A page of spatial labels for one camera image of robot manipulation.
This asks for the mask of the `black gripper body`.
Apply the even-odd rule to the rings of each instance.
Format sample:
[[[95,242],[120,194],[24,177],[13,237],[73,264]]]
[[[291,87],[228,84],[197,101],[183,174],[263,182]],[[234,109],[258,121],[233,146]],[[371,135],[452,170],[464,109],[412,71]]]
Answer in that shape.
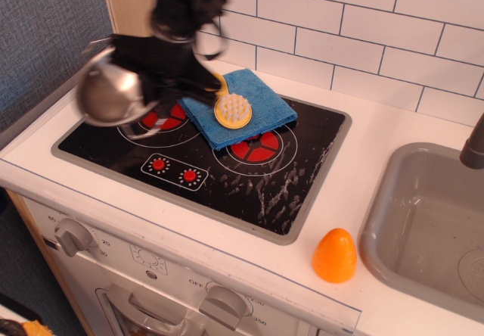
[[[216,100],[221,83],[196,59],[192,44],[113,34],[111,62],[138,75],[146,104],[171,98]]]

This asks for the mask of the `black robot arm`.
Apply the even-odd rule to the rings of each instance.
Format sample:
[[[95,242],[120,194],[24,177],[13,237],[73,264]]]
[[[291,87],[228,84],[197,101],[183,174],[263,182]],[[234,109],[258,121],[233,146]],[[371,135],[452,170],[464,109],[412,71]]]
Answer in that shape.
[[[157,0],[150,16],[152,34],[112,37],[112,61],[141,80],[144,103],[164,95],[214,100],[222,84],[195,57],[197,31],[213,24],[226,0]]]

